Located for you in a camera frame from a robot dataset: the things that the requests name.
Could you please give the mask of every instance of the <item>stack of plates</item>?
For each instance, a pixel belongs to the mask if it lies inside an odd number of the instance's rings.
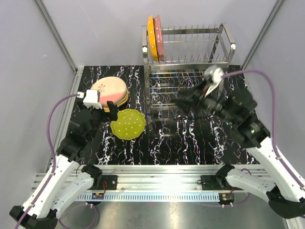
[[[147,21],[148,39],[154,61],[165,61],[160,16],[150,16]]]
[[[118,107],[127,102],[129,92],[126,83],[119,77],[109,76],[98,80],[91,90],[100,92],[100,103],[105,112],[110,112],[107,101],[112,101]]]

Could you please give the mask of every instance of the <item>metal floor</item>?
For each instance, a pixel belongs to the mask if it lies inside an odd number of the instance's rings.
[[[237,201],[245,198],[237,194]],[[79,205],[74,202],[69,209]],[[97,206],[99,220],[92,229],[287,229],[286,221],[268,204],[251,196],[239,206],[222,208],[216,203],[103,202]],[[71,229],[84,229],[94,211],[83,206],[62,222]]]

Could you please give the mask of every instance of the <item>yellow plate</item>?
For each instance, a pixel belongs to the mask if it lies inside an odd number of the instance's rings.
[[[153,16],[150,16],[147,21],[147,31],[148,31],[148,39],[151,47],[151,54],[154,61],[159,61],[157,46],[156,46],[156,37],[154,35],[154,27],[153,27]]]
[[[132,140],[144,131],[145,118],[142,113],[134,109],[118,112],[118,120],[112,121],[111,130],[115,136],[123,140]]]

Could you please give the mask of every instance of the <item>white cable connector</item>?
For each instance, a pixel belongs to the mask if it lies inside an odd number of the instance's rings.
[[[86,97],[83,100],[84,105],[89,107],[94,107],[96,109],[102,109],[103,106],[100,103],[100,98],[98,96],[98,91],[96,90],[87,90]]]
[[[89,203],[85,202],[85,205],[88,206]],[[91,208],[91,209],[93,208],[93,204],[90,204],[90,208]]]
[[[84,92],[77,92],[77,94],[78,94],[77,98],[83,99],[85,97]]]

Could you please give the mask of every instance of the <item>red wire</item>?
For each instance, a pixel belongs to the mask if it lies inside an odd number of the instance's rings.
[[[106,193],[107,182],[106,182],[106,181],[103,181],[102,184],[103,184],[103,187],[104,187],[104,192],[103,192],[103,196],[104,196],[105,193]]]

